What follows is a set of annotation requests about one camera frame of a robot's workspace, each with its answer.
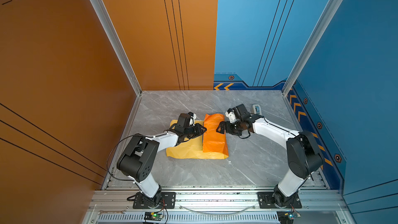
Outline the yellow orange wrapping paper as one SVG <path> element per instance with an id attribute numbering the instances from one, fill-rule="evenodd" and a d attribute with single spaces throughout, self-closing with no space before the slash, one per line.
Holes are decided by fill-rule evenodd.
<path id="1" fill-rule="evenodd" d="M 196 120 L 207 131 L 194 139 L 185 139 L 175 147 L 167 148 L 166 155 L 175 159 L 214 159 L 221 160 L 229 157 L 228 143 L 225 134 L 216 132 L 216 129 L 225 116 L 222 114 L 205 115 L 203 121 Z"/>

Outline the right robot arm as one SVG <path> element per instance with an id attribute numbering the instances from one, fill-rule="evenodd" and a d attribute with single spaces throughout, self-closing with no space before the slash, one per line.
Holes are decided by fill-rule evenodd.
<path id="1" fill-rule="evenodd" d="M 319 145 L 309 131 L 294 131 L 268 121 L 260 115 L 252 115 L 233 123 L 222 121 L 216 131 L 221 134 L 241 136 L 242 132 L 255 133 L 279 144 L 287 152 L 288 171 L 275 186 L 271 204 L 278 208 L 290 207 L 299 189 L 324 161 Z"/>

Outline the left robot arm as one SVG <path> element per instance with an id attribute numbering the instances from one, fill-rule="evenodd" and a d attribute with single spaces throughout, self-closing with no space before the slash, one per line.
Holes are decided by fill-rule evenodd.
<path id="1" fill-rule="evenodd" d="M 157 153 L 197 138 L 206 131 L 203 125 L 195 123 L 187 127 L 173 124 L 163 133 L 153 136 L 135 134 L 119 157 L 117 169 L 135 183 L 145 204 L 157 207 L 162 200 L 162 188 L 151 174 Z"/>

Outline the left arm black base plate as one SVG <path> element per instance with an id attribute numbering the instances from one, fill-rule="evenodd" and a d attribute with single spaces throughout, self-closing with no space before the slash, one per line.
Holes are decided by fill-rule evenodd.
<path id="1" fill-rule="evenodd" d="M 174 209 L 176 203 L 176 192 L 162 191 L 153 198 L 145 196 L 138 192 L 134 196 L 133 209 L 161 209 L 165 207 L 167 210 Z"/>

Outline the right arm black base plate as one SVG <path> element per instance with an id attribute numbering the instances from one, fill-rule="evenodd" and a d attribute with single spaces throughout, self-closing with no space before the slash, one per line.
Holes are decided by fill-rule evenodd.
<path id="1" fill-rule="evenodd" d="M 297 208 L 301 209 L 302 204 L 298 193 L 294 193 L 290 197 L 284 196 L 280 192 L 258 192 L 258 202 L 260 208 Z"/>

